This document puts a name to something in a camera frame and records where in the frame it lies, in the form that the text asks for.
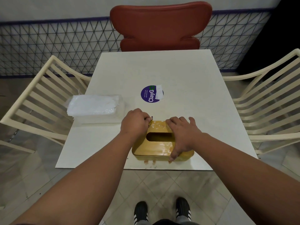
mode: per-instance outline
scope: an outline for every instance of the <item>metal mesh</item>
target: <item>metal mesh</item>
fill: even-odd
[[[221,71],[234,71],[270,17],[270,11],[219,11],[196,35]],[[109,18],[0,25],[0,77],[33,77],[51,55],[91,75],[102,52],[120,52],[123,36]]]

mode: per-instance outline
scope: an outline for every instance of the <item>white wall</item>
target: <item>white wall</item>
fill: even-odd
[[[0,21],[109,16],[116,5],[168,5],[207,1],[213,10],[273,8],[280,0],[0,0]]]

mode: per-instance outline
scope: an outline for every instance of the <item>foot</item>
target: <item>foot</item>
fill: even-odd
[[[176,200],[176,218],[182,215],[191,221],[190,205],[188,204],[188,201],[183,197],[178,197]]]
[[[148,221],[148,206],[145,201],[140,201],[137,203],[134,209],[134,225],[137,224],[140,220]]]

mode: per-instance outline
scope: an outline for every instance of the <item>pants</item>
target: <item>pants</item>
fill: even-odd
[[[189,219],[184,215],[178,216],[176,218],[176,223],[181,225],[199,225],[197,223],[189,221]],[[140,220],[139,222],[137,222],[137,225],[151,225],[151,224],[147,220]]]

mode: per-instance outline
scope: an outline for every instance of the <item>white tape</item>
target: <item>white tape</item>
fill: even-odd
[[[161,85],[156,85],[155,99],[157,100],[163,99],[163,88],[161,87]]]

